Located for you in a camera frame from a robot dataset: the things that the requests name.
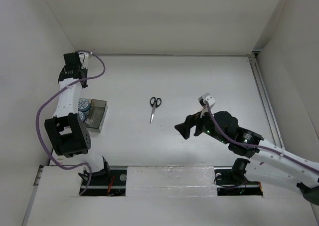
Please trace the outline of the black handled scissors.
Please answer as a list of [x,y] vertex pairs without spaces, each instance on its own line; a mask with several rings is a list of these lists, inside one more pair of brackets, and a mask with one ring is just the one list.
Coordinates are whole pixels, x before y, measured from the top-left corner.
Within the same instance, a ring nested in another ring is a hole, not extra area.
[[150,105],[152,107],[152,111],[151,111],[151,117],[150,117],[150,123],[152,123],[153,119],[154,119],[154,114],[155,114],[155,110],[161,106],[161,98],[156,98],[156,97],[152,97],[150,99]]

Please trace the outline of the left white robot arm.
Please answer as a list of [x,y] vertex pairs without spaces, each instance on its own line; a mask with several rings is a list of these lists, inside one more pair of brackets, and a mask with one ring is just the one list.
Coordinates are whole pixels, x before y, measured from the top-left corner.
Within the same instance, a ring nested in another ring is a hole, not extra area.
[[63,55],[65,66],[58,78],[60,91],[47,101],[59,97],[57,108],[52,118],[45,120],[44,127],[55,153],[65,158],[88,155],[91,148],[89,131],[78,114],[78,102],[82,89],[88,86],[87,81],[103,74],[87,76],[88,69],[80,55],[88,53],[76,51]]

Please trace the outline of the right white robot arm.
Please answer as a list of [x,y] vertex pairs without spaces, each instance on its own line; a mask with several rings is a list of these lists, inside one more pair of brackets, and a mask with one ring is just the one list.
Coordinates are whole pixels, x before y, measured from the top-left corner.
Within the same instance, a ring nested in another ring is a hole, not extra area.
[[298,157],[238,125],[227,111],[214,114],[197,112],[174,127],[184,139],[204,133],[228,146],[238,156],[231,170],[215,176],[214,182],[232,191],[249,182],[265,182],[301,195],[306,201],[319,203],[319,165]]

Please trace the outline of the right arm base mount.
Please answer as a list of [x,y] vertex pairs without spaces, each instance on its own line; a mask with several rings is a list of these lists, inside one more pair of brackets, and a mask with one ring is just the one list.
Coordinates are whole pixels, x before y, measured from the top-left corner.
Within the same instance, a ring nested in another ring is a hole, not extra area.
[[231,167],[214,168],[214,184],[218,196],[263,196],[261,183],[249,181],[245,177],[246,166],[250,162],[238,158]]

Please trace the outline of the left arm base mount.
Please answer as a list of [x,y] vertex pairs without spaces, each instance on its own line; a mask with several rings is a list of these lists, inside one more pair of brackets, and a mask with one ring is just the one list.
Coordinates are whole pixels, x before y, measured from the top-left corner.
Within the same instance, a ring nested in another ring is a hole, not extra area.
[[94,175],[82,196],[123,197],[126,195],[127,167],[110,168],[110,176]]

